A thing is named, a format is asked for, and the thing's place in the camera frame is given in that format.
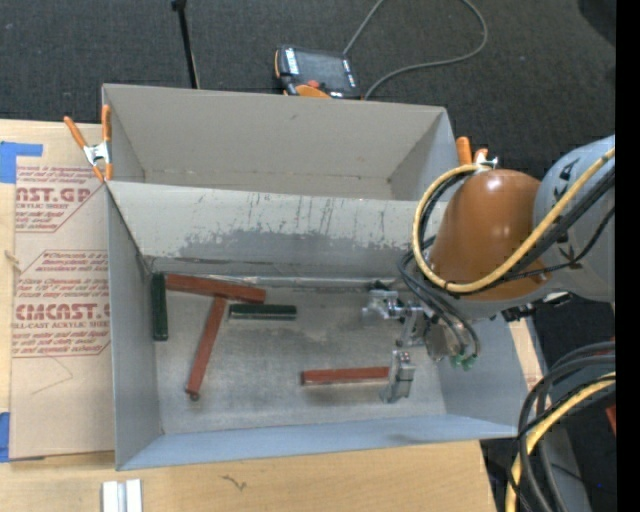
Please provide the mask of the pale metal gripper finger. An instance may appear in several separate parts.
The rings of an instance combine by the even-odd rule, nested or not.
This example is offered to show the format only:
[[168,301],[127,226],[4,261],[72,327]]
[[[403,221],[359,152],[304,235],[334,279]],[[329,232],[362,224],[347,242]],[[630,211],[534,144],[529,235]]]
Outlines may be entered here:
[[361,310],[362,321],[397,319],[402,311],[398,299],[398,292],[394,290],[370,290],[367,294],[367,303]]
[[387,384],[379,393],[381,401],[385,404],[391,404],[400,399],[408,398],[415,371],[416,365],[412,362],[410,353],[394,349],[392,351]]

